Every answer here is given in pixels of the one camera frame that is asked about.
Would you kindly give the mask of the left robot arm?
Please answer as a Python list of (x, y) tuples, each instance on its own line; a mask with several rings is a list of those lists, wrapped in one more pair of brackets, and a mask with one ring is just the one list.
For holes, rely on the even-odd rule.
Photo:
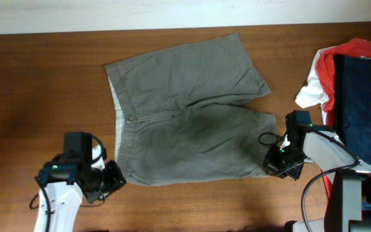
[(96, 136), (86, 132), (64, 134), (62, 153), (45, 163), (35, 177), (39, 204), (35, 231), (72, 231), (82, 201), (88, 207), (105, 203), (126, 184), (114, 160)]

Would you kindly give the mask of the grey shorts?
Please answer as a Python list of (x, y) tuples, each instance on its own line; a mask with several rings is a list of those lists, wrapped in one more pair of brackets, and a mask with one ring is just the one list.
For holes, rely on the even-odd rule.
[(238, 34), (105, 65), (115, 106), (115, 160), (140, 186), (266, 177), (273, 114), (246, 108), (270, 88)]

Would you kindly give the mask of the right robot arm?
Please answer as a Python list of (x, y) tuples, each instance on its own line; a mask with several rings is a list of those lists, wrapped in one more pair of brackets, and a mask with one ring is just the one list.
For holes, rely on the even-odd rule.
[[(321, 173), (306, 184), (301, 194), (300, 221), (288, 221), (284, 230), (371, 231), (371, 165), (364, 162), (328, 126), (315, 125), (307, 111), (294, 110), (285, 117), (286, 132), (269, 143), (263, 166), (268, 174), (298, 180), (303, 166), (315, 163)], [(325, 216), (309, 220), (306, 197), (319, 179), (331, 182)]]

